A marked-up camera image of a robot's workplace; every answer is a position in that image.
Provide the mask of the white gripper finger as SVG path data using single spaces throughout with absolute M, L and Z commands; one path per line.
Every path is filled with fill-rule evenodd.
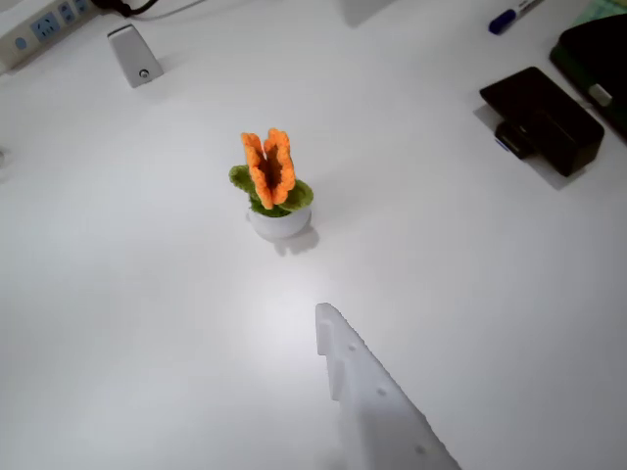
M 459 464 L 341 312 L 315 307 L 317 353 L 324 356 L 331 399 L 349 469 L 458 469 Z

